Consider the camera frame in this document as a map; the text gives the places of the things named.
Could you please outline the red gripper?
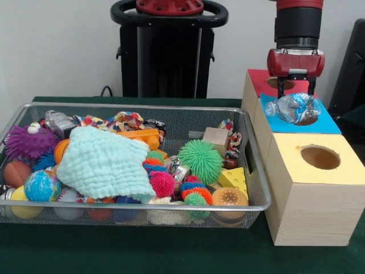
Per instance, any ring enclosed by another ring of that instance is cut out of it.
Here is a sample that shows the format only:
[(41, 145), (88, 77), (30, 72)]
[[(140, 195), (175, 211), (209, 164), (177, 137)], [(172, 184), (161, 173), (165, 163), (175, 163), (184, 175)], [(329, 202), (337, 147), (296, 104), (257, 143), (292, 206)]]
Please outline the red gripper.
[(314, 96), (317, 78), (325, 67), (325, 54), (316, 49), (271, 49), (267, 70), (278, 81), (278, 99), (284, 96), (284, 81), (306, 80), (307, 93)]

